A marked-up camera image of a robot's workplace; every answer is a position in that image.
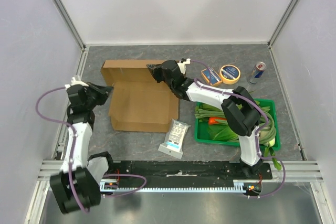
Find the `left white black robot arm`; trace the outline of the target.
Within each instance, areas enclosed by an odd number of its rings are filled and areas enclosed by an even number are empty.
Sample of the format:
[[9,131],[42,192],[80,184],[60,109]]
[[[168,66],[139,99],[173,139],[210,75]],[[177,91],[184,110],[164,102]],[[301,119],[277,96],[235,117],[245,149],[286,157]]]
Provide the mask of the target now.
[[66,121],[69,142],[60,172],[51,176],[50,186],[63,214],[88,212],[100,204],[102,178],[115,173],[108,152],[88,154],[95,122],[93,109],[105,104],[113,88],[73,80],[65,89],[70,102]]

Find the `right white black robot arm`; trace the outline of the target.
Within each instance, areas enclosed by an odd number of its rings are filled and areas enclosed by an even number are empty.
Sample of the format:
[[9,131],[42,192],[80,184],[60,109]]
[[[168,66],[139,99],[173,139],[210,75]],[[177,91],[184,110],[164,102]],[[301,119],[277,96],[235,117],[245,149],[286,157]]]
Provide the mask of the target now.
[[167,60],[160,64],[148,64],[147,68],[154,80],[164,82],[178,99],[211,105],[223,111],[228,126],[238,135],[242,162],[240,172],[245,178],[254,178],[262,163],[260,117],[267,116],[243,87],[221,89],[188,78],[186,66],[191,62],[190,58]]

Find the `brown cardboard box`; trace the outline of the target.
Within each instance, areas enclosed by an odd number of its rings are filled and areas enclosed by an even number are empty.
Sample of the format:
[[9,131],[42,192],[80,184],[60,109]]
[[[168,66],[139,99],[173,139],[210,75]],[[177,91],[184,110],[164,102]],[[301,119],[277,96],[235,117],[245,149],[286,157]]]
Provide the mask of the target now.
[[179,99],[164,83],[157,83],[148,64],[163,60],[106,60],[101,74],[113,87],[109,117],[116,131],[169,131],[171,121],[179,117]]

